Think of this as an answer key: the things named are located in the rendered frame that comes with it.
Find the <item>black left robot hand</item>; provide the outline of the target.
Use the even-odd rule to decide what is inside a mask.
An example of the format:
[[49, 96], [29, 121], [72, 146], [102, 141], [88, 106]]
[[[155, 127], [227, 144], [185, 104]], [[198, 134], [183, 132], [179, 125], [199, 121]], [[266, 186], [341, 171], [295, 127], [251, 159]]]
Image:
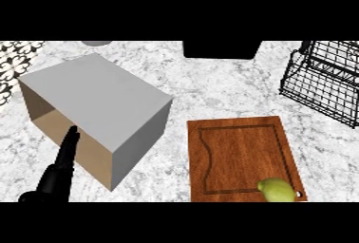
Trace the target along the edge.
[[77, 126], [69, 128], [63, 137], [54, 162], [46, 167], [40, 183], [34, 191], [25, 192], [19, 202], [63, 203], [69, 201], [69, 188], [74, 172], [74, 157], [80, 133]]

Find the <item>brown wooden cutting board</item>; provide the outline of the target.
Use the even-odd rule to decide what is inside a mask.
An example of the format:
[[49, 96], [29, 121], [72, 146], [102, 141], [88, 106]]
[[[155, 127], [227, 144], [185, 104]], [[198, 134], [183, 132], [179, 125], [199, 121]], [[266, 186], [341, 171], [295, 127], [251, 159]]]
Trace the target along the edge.
[[261, 201], [258, 182], [281, 178], [307, 199], [276, 116], [196, 120], [187, 125], [190, 200]]

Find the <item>green squash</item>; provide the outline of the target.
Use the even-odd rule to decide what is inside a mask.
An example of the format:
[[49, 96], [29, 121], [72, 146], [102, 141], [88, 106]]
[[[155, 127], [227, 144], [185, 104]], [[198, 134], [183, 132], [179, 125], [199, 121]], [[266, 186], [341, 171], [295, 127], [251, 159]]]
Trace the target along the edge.
[[295, 192], [281, 178], [267, 178], [258, 182], [258, 190], [269, 202], [294, 202]]

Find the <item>grey open cabinet box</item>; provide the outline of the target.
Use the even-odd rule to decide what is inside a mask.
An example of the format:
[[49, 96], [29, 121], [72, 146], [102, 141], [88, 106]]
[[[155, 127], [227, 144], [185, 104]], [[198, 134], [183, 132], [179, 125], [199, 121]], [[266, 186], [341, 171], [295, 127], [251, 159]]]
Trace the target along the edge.
[[18, 82], [31, 122], [54, 143], [78, 128], [75, 162], [112, 190], [164, 133], [173, 97], [96, 53]]

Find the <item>grey round object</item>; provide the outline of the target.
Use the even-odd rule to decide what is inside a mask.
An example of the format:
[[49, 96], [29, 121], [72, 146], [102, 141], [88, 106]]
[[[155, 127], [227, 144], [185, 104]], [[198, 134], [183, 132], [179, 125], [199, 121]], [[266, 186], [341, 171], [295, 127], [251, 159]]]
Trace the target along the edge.
[[81, 43], [88, 47], [106, 46], [112, 41], [81, 41]]

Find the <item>black appliance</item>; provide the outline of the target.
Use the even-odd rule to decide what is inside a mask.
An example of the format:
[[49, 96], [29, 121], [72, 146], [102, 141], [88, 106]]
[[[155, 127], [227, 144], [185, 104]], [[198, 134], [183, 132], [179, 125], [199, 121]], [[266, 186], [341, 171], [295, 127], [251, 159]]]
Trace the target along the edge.
[[183, 41], [183, 56], [186, 58], [251, 60], [255, 57], [260, 45], [261, 41]]

